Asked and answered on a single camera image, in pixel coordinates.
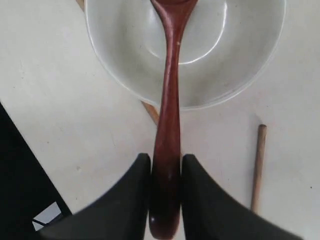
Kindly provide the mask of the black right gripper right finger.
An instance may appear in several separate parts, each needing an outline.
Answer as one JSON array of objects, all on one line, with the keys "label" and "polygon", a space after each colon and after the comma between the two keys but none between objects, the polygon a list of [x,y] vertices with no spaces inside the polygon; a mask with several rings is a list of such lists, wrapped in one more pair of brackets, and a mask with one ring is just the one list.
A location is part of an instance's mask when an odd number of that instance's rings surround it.
[{"label": "black right gripper right finger", "polygon": [[187,240],[299,240],[224,191],[193,154],[182,159],[182,218]]}]

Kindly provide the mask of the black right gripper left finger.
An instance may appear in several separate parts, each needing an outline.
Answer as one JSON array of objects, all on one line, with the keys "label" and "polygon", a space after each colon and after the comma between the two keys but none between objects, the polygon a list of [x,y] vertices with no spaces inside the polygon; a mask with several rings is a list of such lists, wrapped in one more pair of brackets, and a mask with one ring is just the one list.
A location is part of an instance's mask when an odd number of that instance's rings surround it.
[{"label": "black right gripper left finger", "polygon": [[40,240],[142,240],[149,204],[151,160],[140,153],[123,177],[97,201],[42,228]]}]

